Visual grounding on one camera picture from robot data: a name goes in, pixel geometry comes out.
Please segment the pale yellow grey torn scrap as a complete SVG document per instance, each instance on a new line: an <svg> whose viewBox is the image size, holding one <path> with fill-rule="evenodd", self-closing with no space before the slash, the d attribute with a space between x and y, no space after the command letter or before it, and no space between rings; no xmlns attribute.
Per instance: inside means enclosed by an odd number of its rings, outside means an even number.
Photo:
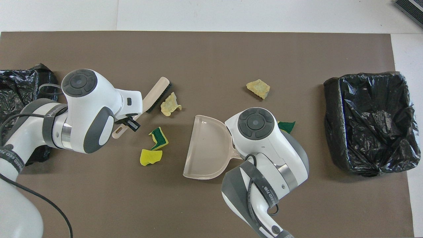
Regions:
<svg viewBox="0 0 423 238"><path fill-rule="evenodd" d="M161 112L166 116L169 117L171 113L175 110L182 110L182 105L177 103L177 97L174 92L172 92L164 102L161 104Z"/></svg>

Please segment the dark grey ribbed object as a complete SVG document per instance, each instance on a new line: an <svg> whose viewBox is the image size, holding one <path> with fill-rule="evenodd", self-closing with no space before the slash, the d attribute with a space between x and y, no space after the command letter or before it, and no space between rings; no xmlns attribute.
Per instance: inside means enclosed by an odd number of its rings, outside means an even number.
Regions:
<svg viewBox="0 0 423 238"><path fill-rule="evenodd" d="M423 0L394 0L394 5L423 28Z"/></svg>

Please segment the notched yellow green sponge piece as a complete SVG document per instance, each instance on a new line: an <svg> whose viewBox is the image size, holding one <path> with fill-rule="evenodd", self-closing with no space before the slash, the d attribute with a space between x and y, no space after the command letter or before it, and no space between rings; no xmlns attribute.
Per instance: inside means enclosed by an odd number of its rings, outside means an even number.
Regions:
<svg viewBox="0 0 423 238"><path fill-rule="evenodd" d="M155 143L155 145L150 149L152 151L159 150L169 143L161 127L155 128L150 132L149 136L152 137L153 142Z"/></svg>

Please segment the pale yellow chunky scrap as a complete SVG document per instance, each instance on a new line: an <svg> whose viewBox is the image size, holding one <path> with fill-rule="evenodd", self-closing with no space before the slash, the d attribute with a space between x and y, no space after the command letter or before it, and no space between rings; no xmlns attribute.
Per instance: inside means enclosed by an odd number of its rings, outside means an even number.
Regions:
<svg viewBox="0 0 423 238"><path fill-rule="evenodd" d="M246 87L262 100L265 100L270 92L270 86L260 79L247 83Z"/></svg>

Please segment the brown table mat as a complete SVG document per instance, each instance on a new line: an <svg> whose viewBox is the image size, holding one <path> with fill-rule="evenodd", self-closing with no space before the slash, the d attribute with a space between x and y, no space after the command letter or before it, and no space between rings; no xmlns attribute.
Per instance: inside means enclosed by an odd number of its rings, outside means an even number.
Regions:
<svg viewBox="0 0 423 238"><path fill-rule="evenodd" d="M295 238L414 236L407 173L350 175L332 162L326 142L323 83L331 77L394 71L389 34L228 32L3 32L0 69L38 63L61 80L93 69L124 90L147 94L164 76L182 110L158 105L141 128L84 155L54 149L26 167L18 182L51 199L75 238L258 238L226 205L223 175L183 176L194 117L222 122L249 107L295 121L292 136L310 161L310 176L279 203L274 217ZM260 79L265 100L247 89ZM143 166L142 149L161 127L162 159Z"/></svg>

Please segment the small green yellow sponge piece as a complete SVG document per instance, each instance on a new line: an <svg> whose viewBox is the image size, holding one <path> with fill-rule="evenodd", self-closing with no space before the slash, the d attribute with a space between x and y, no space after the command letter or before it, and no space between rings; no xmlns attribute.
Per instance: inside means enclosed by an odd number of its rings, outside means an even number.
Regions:
<svg viewBox="0 0 423 238"><path fill-rule="evenodd" d="M282 121L277 122L278 128L281 131L285 131L288 134L291 134L295 124L296 124L295 121L294 122L282 122Z"/></svg>

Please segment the beige plastic dustpan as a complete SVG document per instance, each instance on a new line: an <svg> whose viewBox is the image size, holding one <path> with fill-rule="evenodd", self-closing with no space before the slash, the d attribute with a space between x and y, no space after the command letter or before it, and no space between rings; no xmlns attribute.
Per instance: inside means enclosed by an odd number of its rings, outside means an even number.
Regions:
<svg viewBox="0 0 423 238"><path fill-rule="evenodd" d="M241 159L232 137L221 121L196 115L183 176L208 180L218 177L232 159Z"/></svg>

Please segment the beige hand brush black bristles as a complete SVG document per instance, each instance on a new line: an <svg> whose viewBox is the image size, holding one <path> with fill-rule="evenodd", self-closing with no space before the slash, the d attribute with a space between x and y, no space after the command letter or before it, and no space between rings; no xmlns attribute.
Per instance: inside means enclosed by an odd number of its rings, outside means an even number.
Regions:
<svg viewBox="0 0 423 238"><path fill-rule="evenodd" d="M160 102L160 100L165 96L165 93L171 88L172 83L166 78L161 77L154 87L149 91L149 93L142 100L142 113L150 113L154 107ZM134 116L134 119L137 120L140 114ZM121 137L125 131L129 128L120 124L119 127L111 134L114 139Z"/></svg>

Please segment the trash bin with black bag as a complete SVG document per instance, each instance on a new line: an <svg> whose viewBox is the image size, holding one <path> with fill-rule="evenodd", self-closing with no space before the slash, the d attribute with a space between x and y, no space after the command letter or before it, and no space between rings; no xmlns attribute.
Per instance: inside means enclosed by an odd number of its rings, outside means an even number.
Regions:
<svg viewBox="0 0 423 238"><path fill-rule="evenodd" d="M418 166L418 125L400 72L333 77L324 82L324 94L326 139L337 167L375 177Z"/></svg>
<svg viewBox="0 0 423 238"><path fill-rule="evenodd" d="M39 63L30 69L0 70L0 126L13 115L36 99L46 98L54 101L62 93L57 87L57 77L44 64Z"/></svg>

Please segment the plain yellow sponge piece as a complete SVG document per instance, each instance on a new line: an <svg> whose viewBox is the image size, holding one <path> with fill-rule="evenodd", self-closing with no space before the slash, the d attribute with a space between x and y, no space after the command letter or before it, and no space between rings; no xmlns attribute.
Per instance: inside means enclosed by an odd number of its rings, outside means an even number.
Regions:
<svg viewBox="0 0 423 238"><path fill-rule="evenodd" d="M154 164L159 162L162 159L163 151L161 150L147 150L142 149L139 162L143 166L147 166L149 164Z"/></svg>

